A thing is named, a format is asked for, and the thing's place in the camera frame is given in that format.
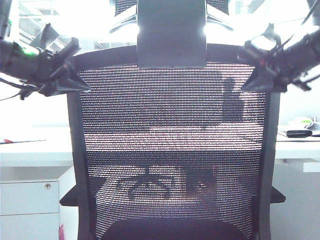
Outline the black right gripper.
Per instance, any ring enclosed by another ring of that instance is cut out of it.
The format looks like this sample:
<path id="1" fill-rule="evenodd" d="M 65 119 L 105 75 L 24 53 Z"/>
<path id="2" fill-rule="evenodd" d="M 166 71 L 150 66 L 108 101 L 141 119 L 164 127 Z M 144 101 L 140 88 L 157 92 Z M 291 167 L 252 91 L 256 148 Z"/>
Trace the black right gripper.
<path id="1" fill-rule="evenodd" d="M 259 60 L 259 71 L 254 71 L 241 87 L 243 92 L 286 92 L 293 81 L 293 68 L 290 67 L 283 48 L 269 51 L 252 43 L 245 42 L 245 51 Z"/>

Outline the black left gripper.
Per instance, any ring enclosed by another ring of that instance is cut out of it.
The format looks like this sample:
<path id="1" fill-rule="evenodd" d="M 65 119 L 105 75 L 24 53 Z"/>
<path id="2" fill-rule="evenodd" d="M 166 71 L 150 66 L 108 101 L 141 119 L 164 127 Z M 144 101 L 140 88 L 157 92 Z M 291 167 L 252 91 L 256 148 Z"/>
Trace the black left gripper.
<path id="1" fill-rule="evenodd" d="M 79 50 L 79 40 L 72 37 L 60 52 L 28 53 L 26 61 L 31 70 L 26 78 L 26 96 L 39 93 L 51 97 L 74 91 L 90 91 L 91 87 L 69 61 Z"/>

